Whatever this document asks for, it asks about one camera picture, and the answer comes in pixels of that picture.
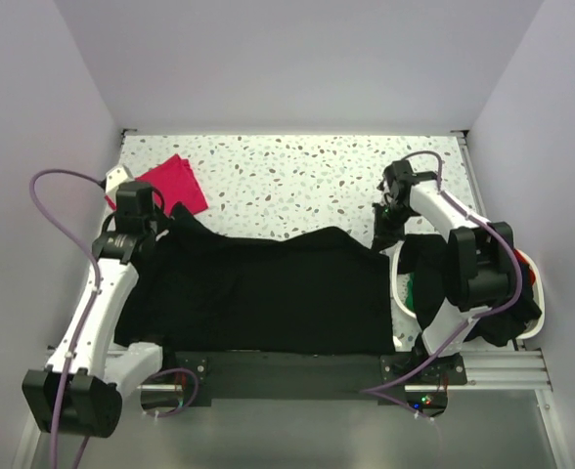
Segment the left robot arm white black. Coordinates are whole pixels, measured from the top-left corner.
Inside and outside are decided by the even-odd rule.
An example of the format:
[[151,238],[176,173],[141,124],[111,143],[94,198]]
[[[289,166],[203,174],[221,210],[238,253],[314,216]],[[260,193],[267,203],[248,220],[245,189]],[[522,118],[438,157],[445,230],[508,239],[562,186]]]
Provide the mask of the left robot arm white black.
[[136,285],[138,269],[167,225],[163,198],[147,182],[129,181],[115,192],[115,210],[88,248],[92,270],[66,333],[41,369],[30,370],[22,392],[38,428],[107,438],[124,400],[145,379],[170,381],[177,360],[154,342],[118,347],[114,330]]

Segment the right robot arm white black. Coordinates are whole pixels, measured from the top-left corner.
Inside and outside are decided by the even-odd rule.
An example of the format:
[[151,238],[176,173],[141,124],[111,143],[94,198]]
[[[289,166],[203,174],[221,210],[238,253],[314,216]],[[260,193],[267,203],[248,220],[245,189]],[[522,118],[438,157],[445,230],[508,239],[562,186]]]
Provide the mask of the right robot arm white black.
[[445,241],[444,300],[413,347],[410,371],[423,384],[445,371],[443,358],[461,351],[475,324],[517,301],[523,286],[509,224],[492,223],[442,188],[440,171],[418,172],[408,158],[392,162],[377,186],[372,250],[407,239],[405,225],[421,216]]

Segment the black t shirt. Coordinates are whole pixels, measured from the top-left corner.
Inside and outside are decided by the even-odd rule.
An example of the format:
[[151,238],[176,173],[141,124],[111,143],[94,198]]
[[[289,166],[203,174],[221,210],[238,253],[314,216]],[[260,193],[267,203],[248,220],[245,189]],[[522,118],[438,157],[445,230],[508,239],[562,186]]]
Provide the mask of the black t shirt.
[[114,340],[178,352],[387,355],[389,261],[336,227],[283,241],[227,237],[179,205]]

